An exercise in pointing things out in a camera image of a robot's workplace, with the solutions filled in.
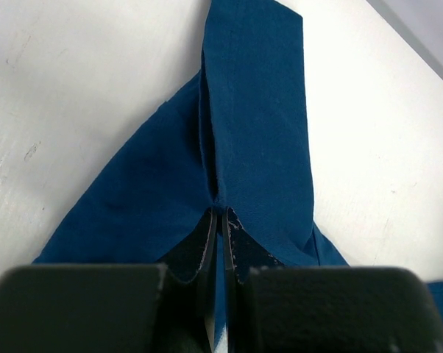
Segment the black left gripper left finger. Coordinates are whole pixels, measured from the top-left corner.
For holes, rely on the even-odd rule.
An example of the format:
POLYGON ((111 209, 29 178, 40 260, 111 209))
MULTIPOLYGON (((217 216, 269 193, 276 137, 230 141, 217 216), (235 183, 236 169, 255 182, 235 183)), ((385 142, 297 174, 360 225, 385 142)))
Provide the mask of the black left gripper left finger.
POLYGON ((167 266, 157 312, 158 352, 213 352, 217 215, 206 210, 194 230, 159 259, 167 266))

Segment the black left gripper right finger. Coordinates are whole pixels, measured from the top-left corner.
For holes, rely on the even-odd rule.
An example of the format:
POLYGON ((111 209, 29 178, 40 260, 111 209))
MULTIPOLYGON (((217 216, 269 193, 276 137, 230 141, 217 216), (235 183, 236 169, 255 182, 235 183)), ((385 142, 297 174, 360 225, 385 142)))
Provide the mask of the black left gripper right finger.
POLYGON ((228 351, 254 352, 258 333, 249 276, 285 264, 248 234, 233 208, 224 211, 221 222, 228 351))

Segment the blue t shirt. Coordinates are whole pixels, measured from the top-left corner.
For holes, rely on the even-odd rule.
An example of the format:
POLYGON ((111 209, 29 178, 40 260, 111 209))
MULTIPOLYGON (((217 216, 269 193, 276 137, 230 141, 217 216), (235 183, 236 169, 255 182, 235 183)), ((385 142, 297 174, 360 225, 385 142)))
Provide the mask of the blue t shirt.
POLYGON ((345 266, 313 206, 302 17, 276 1, 213 1, 198 73, 112 157, 36 263, 153 263, 211 208, 232 209, 287 266, 345 266))

